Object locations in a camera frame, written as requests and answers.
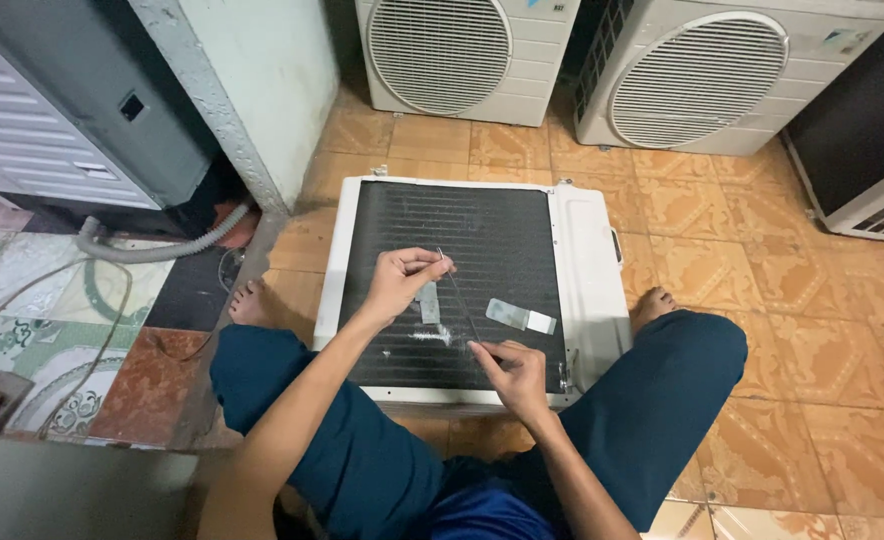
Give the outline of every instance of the hand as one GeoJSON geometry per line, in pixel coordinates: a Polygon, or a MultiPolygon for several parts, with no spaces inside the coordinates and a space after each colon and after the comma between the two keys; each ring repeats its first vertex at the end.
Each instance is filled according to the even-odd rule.
{"type": "Polygon", "coordinates": [[[469,342],[475,359],[481,364],[498,399],[519,417],[521,423],[531,427],[548,408],[545,397],[545,354],[529,349],[516,341],[501,344],[469,342]]]}
{"type": "Polygon", "coordinates": [[[423,285],[456,270],[450,258],[435,251],[408,248],[381,252],[369,295],[358,312],[385,328],[415,300],[423,285]]]}

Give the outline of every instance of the gray hose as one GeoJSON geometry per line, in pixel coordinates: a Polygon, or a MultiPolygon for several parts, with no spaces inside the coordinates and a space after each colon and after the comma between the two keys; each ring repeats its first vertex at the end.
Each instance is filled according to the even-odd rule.
{"type": "Polygon", "coordinates": [[[144,250],[121,250],[105,244],[99,244],[95,241],[95,233],[101,222],[92,216],[88,216],[85,220],[85,225],[79,230],[75,243],[83,252],[113,263],[142,264],[144,262],[158,263],[160,261],[171,261],[172,259],[195,254],[214,244],[232,230],[232,227],[238,224],[242,217],[248,213],[250,207],[251,201],[247,199],[239,204],[236,209],[232,210],[232,213],[218,227],[213,228],[208,234],[200,238],[182,244],[144,250]]]}

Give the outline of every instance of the metal pick tool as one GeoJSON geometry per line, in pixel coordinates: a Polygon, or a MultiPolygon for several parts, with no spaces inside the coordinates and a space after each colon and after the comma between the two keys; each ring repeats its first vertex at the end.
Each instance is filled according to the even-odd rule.
{"type": "MultiPolygon", "coordinates": [[[[445,254],[442,253],[442,248],[435,248],[439,255],[444,259],[445,254]]],[[[475,342],[481,343],[482,338],[478,337],[478,328],[475,327],[475,323],[472,321],[472,315],[469,314],[469,306],[465,303],[465,300],[462,299],[462,293],[458,290],[458,283],[455,282],[455,276],[451,275],[451,272],[446,272],[448,274],[448,278],[451,279],[451,286],[455,288],[455,297],[458,299],[458,303],[462,307],[462,312],[465,313],[465,318],[469,319],[469,325],[472,326],[472,332],[475,334],[475,342]]]]}

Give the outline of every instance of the white powder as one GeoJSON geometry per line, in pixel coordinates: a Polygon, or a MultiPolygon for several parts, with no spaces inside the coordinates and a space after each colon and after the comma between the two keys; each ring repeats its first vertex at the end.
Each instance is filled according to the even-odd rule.
{"type": "Polygon", "coordinates": [[[438,330],[438,333],[431,333],[428,331],[417,331],[416,333],[412,333],[409,335],[410,338],[418,339],[419,341],[427,341],[430,339],[438,339],[445,343],[446,347],[451,345],[451,332],[443,324],[435,325],[435,329],[438,330]]]}

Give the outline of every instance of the fan grille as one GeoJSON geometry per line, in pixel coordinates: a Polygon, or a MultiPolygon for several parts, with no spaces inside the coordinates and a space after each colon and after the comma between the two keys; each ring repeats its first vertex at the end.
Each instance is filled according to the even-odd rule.
{"type": "Polygon", "coordinates": [[[369,54],[403,102],[455,115],[492,94],[511,45],[493,0],[382,0],[369,23],[369,54]]]}
{"type": "Polygon", "coordinates": [[[613,125],[646,148],[698,141],[752,110],[778,80],[786,53],[775,21],[695,24],[630,65],[613,93],[613,125]]]}

